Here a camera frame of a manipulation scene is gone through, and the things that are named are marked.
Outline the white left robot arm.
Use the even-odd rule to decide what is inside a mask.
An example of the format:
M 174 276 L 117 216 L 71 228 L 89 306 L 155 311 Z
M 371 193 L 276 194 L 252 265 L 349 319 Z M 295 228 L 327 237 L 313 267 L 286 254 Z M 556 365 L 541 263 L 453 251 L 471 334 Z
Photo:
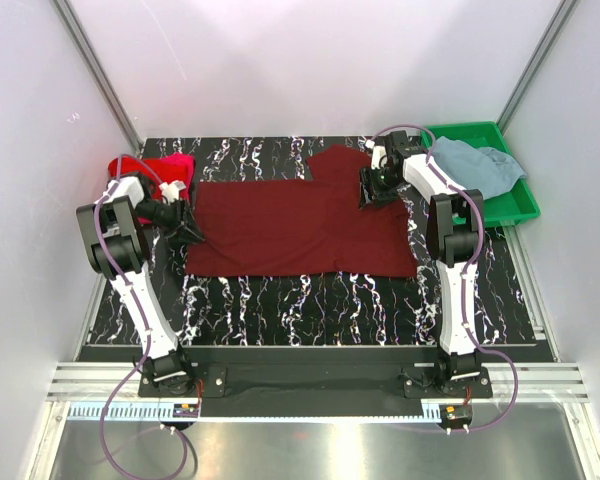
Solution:
M 89 263 L 118 293 L 141 340 L 135 369 L 159 395 L 184 396 L 201 385 L 151 284 L 150 249 L 140 224 L 148 220 L 177 246 L 204 242 L 190 202 L 180 196 L 184 187 L 179 180 L 158 185 L 141 172 L 126 174 L 110 180 L 95 203 L 76 210 Z

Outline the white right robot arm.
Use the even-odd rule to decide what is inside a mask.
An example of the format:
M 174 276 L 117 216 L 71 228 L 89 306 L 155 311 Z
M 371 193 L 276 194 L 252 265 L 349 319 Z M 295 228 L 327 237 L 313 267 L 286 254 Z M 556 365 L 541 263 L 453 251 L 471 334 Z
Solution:
M 385 128 L 367 140 L 371 165 L 359 171 L 359 207 L 385 206 L 408 184 L 428 203 L 426 248 L 441 282 L 442 320 L 434 366 L 410 386 L 426 394 L 468 399 L 480 382 L 473 291 L 484 243 L 483 197 L 453 180 L 436 163 L 433 146 L 410 144 L 410 124 Z

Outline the dark red t-shirt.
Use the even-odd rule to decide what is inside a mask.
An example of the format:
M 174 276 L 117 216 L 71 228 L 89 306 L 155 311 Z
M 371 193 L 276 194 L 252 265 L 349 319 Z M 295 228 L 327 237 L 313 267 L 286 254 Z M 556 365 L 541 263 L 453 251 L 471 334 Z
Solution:
M 370 156 L 334 145 L 307 164 L 308 180 L 200 183 L 193 215 L 205 240 L 189 246 L 186 274 L 415 277 L 404 203 L 359 206 L 359 171 Z

